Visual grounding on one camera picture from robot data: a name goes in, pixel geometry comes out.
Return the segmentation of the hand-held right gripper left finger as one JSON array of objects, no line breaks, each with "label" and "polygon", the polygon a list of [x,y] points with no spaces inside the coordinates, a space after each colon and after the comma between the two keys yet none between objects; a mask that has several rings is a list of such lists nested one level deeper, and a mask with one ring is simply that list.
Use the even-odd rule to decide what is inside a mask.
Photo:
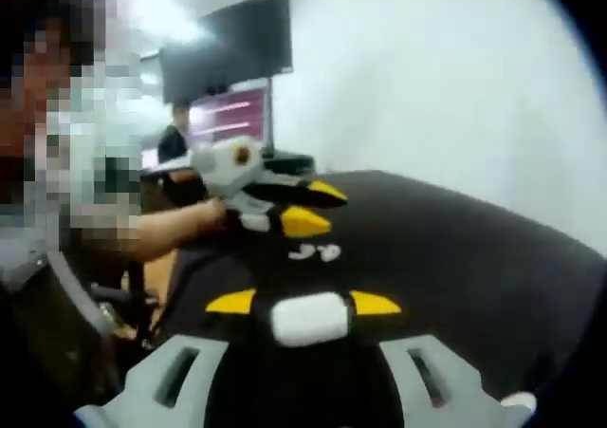
[{"label": "hand-held right gripper left finger", "polygon": [[248,410],[228,399],[222,416],[217,384],[228,352],[226,341],[175,335],[127,372],[114,398],[75,417],[84,427],[232,427]]}]

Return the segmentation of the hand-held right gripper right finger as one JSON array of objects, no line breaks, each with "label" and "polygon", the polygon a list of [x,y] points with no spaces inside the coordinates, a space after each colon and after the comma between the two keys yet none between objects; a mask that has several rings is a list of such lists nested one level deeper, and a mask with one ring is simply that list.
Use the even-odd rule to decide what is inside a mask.
[{"label": "hand-held right gripper right finger", "polygon": [[[392,300],[353,291],[349,306],[336,292],[305,297],[309,344],[337,340],[351,331],[354,316],[397,315]],[[405,427],[521,427],[531,416],[523,407],[504,407],[483,388],[480,372],[432,335],[379,344],[396,387]]]}]

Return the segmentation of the person's right hand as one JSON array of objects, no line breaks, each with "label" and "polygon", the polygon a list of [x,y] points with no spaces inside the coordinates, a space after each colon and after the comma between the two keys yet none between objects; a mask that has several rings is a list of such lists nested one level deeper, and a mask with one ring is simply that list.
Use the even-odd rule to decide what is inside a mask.
[{"label": "person's right hand", "polygon": [[500,404],[504,407],[523,407],[533,414],[537,409],[537,399],[530,392],[516,392],[501,399]]}]

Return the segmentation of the person's left hand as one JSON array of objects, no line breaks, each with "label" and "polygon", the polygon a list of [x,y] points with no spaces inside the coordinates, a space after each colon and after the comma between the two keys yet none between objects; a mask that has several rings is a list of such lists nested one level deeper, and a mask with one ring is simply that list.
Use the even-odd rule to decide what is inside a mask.
[{"label": "person's left hand", "polygon": [[232,227],[230,212],[219,198],[210,198],[197,204],[199,218],[197,230],[200,234],[220,233]]}]

